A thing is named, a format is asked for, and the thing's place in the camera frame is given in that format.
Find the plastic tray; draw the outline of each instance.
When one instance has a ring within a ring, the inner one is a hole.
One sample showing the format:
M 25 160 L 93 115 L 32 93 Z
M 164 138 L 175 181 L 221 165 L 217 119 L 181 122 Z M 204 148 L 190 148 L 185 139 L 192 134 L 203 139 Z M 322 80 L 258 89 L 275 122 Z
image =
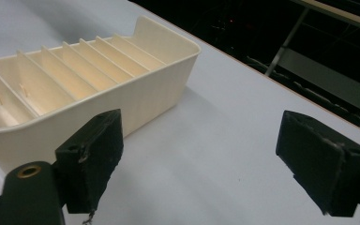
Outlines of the plastic tray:
M 0 167 L 54 150 L 98 113 L 121 109 L 124 137 L 175 105 L 200 47 L 140 17 L 113 35 L 0 58 Z

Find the table surface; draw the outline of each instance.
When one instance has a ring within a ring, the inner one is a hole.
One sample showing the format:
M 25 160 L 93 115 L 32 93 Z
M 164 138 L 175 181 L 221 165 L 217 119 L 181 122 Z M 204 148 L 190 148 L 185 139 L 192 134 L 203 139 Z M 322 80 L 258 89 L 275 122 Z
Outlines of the table surface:
M 0 57 L 130 36 L 140 15 L 195 40 L 202 53 L 179 103 L 125 138 L 94 224 L 360 224 L 360 206 L 352 218 L 323 216 L 275 153 L 285 110 L 357 143 L 360 128 L 129 1 L 0 0 Z

